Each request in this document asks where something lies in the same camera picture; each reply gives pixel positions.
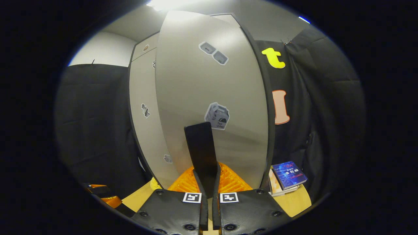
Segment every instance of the ceiling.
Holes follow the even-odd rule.
[[[312,27],[283,7],[262,0],[198,0],[172,10],[184,10],[205,15],[234,13],[255,40],[289,42],[303,29]],[[167,10],[155,11],[140,6],[102,29],[137,42],[158,32]]]

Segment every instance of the orange letter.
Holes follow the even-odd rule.
[[[286,112],[285,95],[286,92],[283,90],[273,91],[274,110],[276,112],[274,122],[276,125],[286,123],[290,120]]]

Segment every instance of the stack of books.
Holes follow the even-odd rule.
[[[270,195],[281,196],[297,190],[308,178],[292,161],[272,165],[269,172]]]

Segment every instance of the gray door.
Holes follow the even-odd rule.
[[[145,161],[161,186],[168,188],[180,174],[170,160],[157,107],[154,68],[157,39],[158,34],[134,49],[138,57],[131,62],[129,96],[133,126]]]
[[[203,42],[216,56],[199,48]],[[225,130],[212,130],[217,160],[258,188],[267,158],[267,103],[260,68],[241,28],[170,11],[160,30],[156,64],[161,126],[177,171],[192,166],[184,127],[204,122],[209,105],[217,102],[229,111]]]

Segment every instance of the orange plastic part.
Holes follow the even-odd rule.
[[[116,208],[122,204],[122,200],[118,196],[102,198],[112,208]]]
[[[240,192],[252,190],[252,188],[227,165],[218,162],[221,166],[218,193]],[[199,187],[190,167],[179,176],[168,188],[170,191],[199,193]]]
[[[190,167],[181,174],[168,188],[170,191],[200,193],[199,186],[193,174],[194,167]]]
[[[103,185],[103,184],[91,184],[91,186],[92,186],[92,188],[96,188],[96,187],[103,187],[103,186],[106,186],[106,185]]]
[[[221,166],[218,193],[241,192],[252,188],[227,165],[218,162]]]

